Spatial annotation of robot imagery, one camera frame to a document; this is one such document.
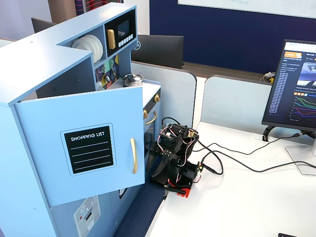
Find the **shopping list sign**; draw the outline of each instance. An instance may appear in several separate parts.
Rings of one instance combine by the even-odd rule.
[[[71,174],[91,172],[115,164],[111,131],[112,127],[107,125],[62,132]]]

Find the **monitor screen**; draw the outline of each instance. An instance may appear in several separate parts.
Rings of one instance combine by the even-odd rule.
[[[316,131],[316,42],[285,42],[262,124]]]
[[[131,51],[132,61],[182,69],[183,36],[142,36],[139,50]]]
[[[56,23],[43,21],[43,20],[40,20],[37,18],[31,18],[31,20],[32,20],[32,24],[33,24],[34,33],[41,32],[43,30],[46,30],[46,29],[56,25]]]

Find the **black cable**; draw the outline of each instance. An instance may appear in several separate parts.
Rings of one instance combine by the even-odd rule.
[[[223,152],[220,152],[220,151],[213,151],[214,153],[217,152],[217,153],[220,153],[222,155],[225,155],[227,156],[228,158],[238,162],[239,164],[243,165],[244,167],[246,167],[247,169],[250,169],[251,171],[253,172],[256,172],[256,173],[262,173],[262,172],[265,172],[265,171],[268,171],[268,170],[271,170],[271,169],[275,169],[275,168],[279,168],[279,167],[282,167],[282,166],[286,166],[286,165],[289,165],[289,164],[297,164],[297,163],[302,163],[302,164],[305,164],[305,165],[308,165],[309,167],[312,167],[314,169],[316,169],[316,166],[315,165],[312,165],[312,164],[309,164],[305,161],[293,161],[293,162],[289,162],[289,163],[285,163],[285,164],[279,164],[279,165],[276,165],[276,166],[273,166],[273,167],[270,167],[270,168],[267,168],[267,169],[264,169],[264,170],[255,170],[253,168],[250,168],[249,166],[245,165],[244,163],[241,163],[239,160],[223,153]]]
[[[215,153],[220,153],[220,154],[222,154],[222,155],[225,155],[226,157],[228,157],[228,158],[230,158],[230,159],[236,161],[237,163],[241,164],[242,166],[244,166],[244,167],[246,167],[247,169],[249,169],[249,170],[251,170],[251,171],[253,171],[253,172],[256,172],[256,173],[262,173],[262,172],[265,172],[265,171],[268,171],[268,170],[271,170],[271,169],[279,168],[279,167],[286,166],[286,165],[290,165],[290,164],[297,164],[297,163],[305,164],[305,165],[308,165],[309,167],[312,167],[312,168],[316,169],[316,166],[315,166],[315,165],[309,164],[309,163],[307,163],[307,162],[305,162],[305,161],[293,161],[293,162],[289,162],[289,163],[279,164],[279,165],[276,165],[276,166],[273,166],[273,167],[270,167],[270,168],[267,168],[267,169],[264,169],[264,170],[255,170],[255,169],[253,169],[253,168],[247,166],[246,164],[240,162],[239,160],[237,160],[237,159],[235,159],[235,158],[233,158],[233,157],[231,157],[231,156],[229,156],[229,155],[227,155],[227,154],[225,154],[225,153],[223,153],[223,152],[220,152],[220,151],[212,151],[212,150],[210,150],[208,147],[206,147],[202,142],[200,142],[200,141],[198,141],[198,142],[204,147],[204,149],[209,150],[209,153],[208,153],[207,155],[205,155],[205,156],[202,158],[201,164],[203,165],[203,167],[205,167],[207,170],[209,170],[209,171],[212,172],[212,173],[214,173],[215,170],[212,169],[212,168],[210,168],[210,167],[208,167],[208,166],[206,166],[206,165],[203,163],[204,160],[205,160],[205,158],[206,158],[209,154],[213,154],[213,155],[216,156],[216,158],[220,161],[220,164],[221,164],[221,167],[222,167],[222,173],[223,173],[223,171],[224,171],[224,170],[223,170],[222,161],[220,160],[220,158],[219,158]]]
[[[243,155],[248,156],[248,155],[253,154],[254,152],[256,152],[256,151],[259,150],[259,149],[265,148],[267,145],[269,145],[269,144],[271,144],[271,143],[273,143],[273,142],[277,142],[277,141],[280,140],[280,139],[288,139],[288,138],[293,138],[293,137],[299,137],[299,136],[305,135],[305,134],[306,134],[306,133],[302,132],[302,133],[295,133],[295,134],[294,134],[293,136],[291,136],[291,137],[280,137],[280,138],[276,139],[275,141],[269,142],[269,143],[265,144],[264,146],[255,149],[254,151],[252,151],[252,152],[250,152],[250,153],[244,153],[244,152],[234,151],[234,150],[231,150],[231,149],[229,149],[229,148],[226,148],[226,147],[223,147],[223,146],[221,146],[221,145],[218,145],[216,142],[214,142],[214,143],[208,145],[207,147],[204,147],[204,148],[202,148],[202,149],[200,149],[200,150],[193,151],[193,152],[200,152],[200,151],[202,151],[202,150],[204,150],[204,149],[206,149],[206,148],[209,148],[209,147],[212,146],[212,145],[217,145],[217,146],[219,146],[220,148],[226,149],[226,150],[228,150],[228,151],[230,151],[230,152],[237,152],[237,153],[240,153],[240,154],[243,154]]]
[[[316,139],[316,133],[315,132],[307,132],[306,135],[308,135],[310,138]]]
[[[271,130],[274,129],[274,128],[275,128],[274,126],[267,126],[267,127],[266,127],[266,129],[264,130],[263,135],[262,135],[262,141],[268,142],[269,133],[270,133]]]
[[[202,142],[200,142],[199,140],[198,140],[198,142],[199,142],[202,146],[204,146],[205,149],[208,149],[208,151],[209,151],[209,153],[207,153],[207,154],[202,158],[200,164],[201,164],[204,168],[206,168],[208,171],[212,172],[213,174],[223,175],[223,173],[224,173],[224,167],[223,167],[223,163],[222,163],[221,159],[219,159],[218,155],[216,155],[212,150],[210,150],[208,147],[206,147],[206,146],[205,146]],[[222,169],[222,171],[221,171],[220,173],[203,163],[204,160],[205,160],[205,158],[206,158],[209,154],[213,154],[213,155],[218,159],[218,161],[219,161],[219,163],[220,163],[220,165],[221,165],[221,169]]]
[[[161,124],[162,124],[162,127],[163,127],[163,128],[164,128],[164,126],[163,126],[163,121],[164,121],[165,119],[172,119],[172,120],[175,121],[177,124],[181,125],[176,119],[174,119],[174,118],[172,118],[172,117],[164,117],[164,118],[161,120]]]

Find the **gold door handle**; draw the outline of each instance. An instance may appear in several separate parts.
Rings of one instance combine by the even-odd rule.
[[[151,124],[152,122],[154,122],[154,121],[156,120],[156,118],[157,118],[157,113],[156,113],[156,111],[154,111],[154,115],[155,115],[155,117],[154,117],[152,120],[150,120],[150,121],[148,121],[147,123],[145,123],[145,125]]]
[[[133,174],[136,174],[137,172],[137,153],[136,153],[136,143],[135,139],[131,138],[130,143],[132,145],[132,151],[133,151],[133,158],[134,158],[134,169],[132,170]]]

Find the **blue wall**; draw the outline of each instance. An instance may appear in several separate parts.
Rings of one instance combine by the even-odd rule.
[[[275,72],[285,39],[316,41],[316,19],[150,0],[151,35],[184,36],[184,61]]]

